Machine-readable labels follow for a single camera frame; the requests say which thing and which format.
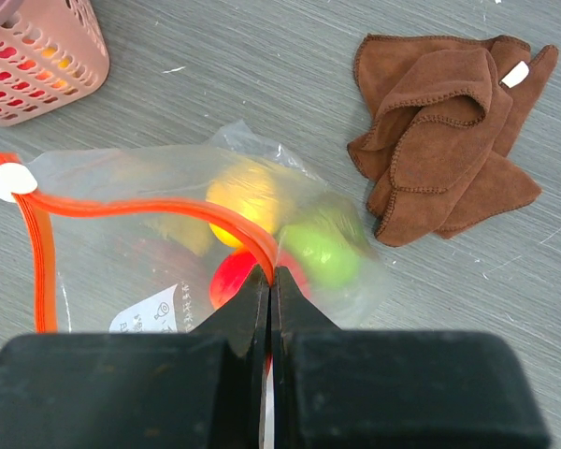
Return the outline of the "clear zip top bag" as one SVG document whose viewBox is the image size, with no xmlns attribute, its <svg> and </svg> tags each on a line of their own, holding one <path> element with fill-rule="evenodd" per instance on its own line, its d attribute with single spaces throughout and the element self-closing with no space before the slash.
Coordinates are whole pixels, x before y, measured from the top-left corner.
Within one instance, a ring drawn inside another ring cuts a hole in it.
<svg viewBox="0 0 561 449">
<path fill-rule="evenodd" d="M 224 170 L 248 162 L 277 184 L 275 234 L 206 200 Z M 39 333 L 191 331 L 216 311 L 209 286 L 222 261 L 245 249 L 270 282 L 284 268 L 281 229 L 326 193 L 340 195 L 244 122 L 200 145 L 49 151 L 28 161 L 0 152 L 0 199 L 19 207 L 32 247 Z M 342 288 L 308 283 L 308 299 L 334 323 L 358 327 L 387 275 L 375 251 Z"/>
</svg>

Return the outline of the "orange yellow fruit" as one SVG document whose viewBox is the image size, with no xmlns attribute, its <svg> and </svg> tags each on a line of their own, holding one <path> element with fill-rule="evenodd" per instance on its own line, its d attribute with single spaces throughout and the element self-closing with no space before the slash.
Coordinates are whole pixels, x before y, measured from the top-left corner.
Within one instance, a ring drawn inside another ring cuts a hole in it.
<svg viewBox="0 0 561 449">
<path fill-rule="evenodd" d="M 206 200 L 275 234 L 281 222 L 277 192 L 277 184 L 267 167 L 252 162 L 239 163 L 224 170 L 210 183 Z"/>
</svg>

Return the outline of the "light green apple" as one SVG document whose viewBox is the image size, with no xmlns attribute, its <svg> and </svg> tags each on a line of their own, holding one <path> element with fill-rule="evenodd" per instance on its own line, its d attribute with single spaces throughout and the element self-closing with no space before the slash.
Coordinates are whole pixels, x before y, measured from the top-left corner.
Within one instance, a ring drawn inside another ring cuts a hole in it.
<svg viewBox="0 0 561 449">
<path fill-rule="evenodd" d="M 356 207 L 333 193 L 309 203 L 281 229 L 279 240 L 308 279 L 328 289 L 353 282 L 364 260 L 375 257 Z"/>
</svg>

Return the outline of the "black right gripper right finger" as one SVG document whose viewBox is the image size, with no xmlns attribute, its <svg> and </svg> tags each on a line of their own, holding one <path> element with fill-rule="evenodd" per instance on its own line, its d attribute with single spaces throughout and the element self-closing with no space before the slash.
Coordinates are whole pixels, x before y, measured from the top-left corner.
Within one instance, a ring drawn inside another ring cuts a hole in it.
<svg viewBox="0 0 561 449">
<path fill-rule="evenodd" d="M 343 330 L 278 268 L 270 290 L 278 448 L 547 448 L 522 364 L 499 336 Z"/>
</svg>

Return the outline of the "red tomato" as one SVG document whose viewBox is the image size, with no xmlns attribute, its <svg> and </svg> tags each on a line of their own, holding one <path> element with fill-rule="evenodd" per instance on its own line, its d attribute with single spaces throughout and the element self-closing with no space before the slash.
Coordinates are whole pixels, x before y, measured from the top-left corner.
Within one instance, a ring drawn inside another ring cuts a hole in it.
<svg viewBox="0 0 561 449">
<path fill-rule="evenodd" d="M 236 250 L 222 261 L 209 286 L 209 300 L 214 310 L 218 310 L 237 294 L 256 265 L 255 257 L 245 249 Z M 308 279 L 297 261 L 289 253 L 281 251 L 278 265 L 289 269 L 300 292 L 309 298 Z"/>
</svg>

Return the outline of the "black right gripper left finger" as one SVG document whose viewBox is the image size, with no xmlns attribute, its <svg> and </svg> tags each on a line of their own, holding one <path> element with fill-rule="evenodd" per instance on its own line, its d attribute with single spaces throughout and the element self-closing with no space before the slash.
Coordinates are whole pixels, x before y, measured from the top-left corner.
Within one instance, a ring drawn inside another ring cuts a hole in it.
<svg viewBox="0 0 561 449">
<path fill-rule="evenodd" d="M 267 279 L 188 333 L 28 334 L 0 350 L 0 448 L 259 448 Z"/>
</svg>

